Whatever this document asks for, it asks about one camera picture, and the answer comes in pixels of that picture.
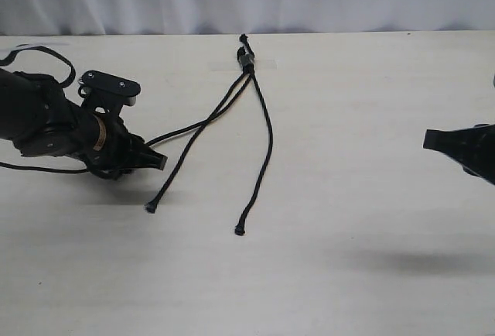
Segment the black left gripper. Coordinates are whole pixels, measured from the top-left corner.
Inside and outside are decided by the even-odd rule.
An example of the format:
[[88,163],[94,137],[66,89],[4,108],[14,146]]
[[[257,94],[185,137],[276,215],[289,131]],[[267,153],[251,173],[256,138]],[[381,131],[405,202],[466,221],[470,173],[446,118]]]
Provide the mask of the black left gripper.
[[77,154],[87,171],[104,180],[117,180],[137,169],[164,170],[167,156],[152,149],[142,151],[144,139],[128,131],[121,118],[116,121],[93,113],[96,136]]

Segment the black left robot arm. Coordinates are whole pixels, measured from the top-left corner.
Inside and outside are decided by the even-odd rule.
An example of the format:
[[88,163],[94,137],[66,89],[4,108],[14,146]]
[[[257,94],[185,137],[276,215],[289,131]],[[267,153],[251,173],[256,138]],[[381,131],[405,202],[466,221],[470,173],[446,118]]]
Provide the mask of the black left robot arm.
[[120,116],[141,91],[138,83],[96,70],[79,81],[77,105],[47,74],[1,71],[1,138],[23,157],[68,157],[85,171],[116,180],[137,169],[163,170],[166,156],[128,131]]

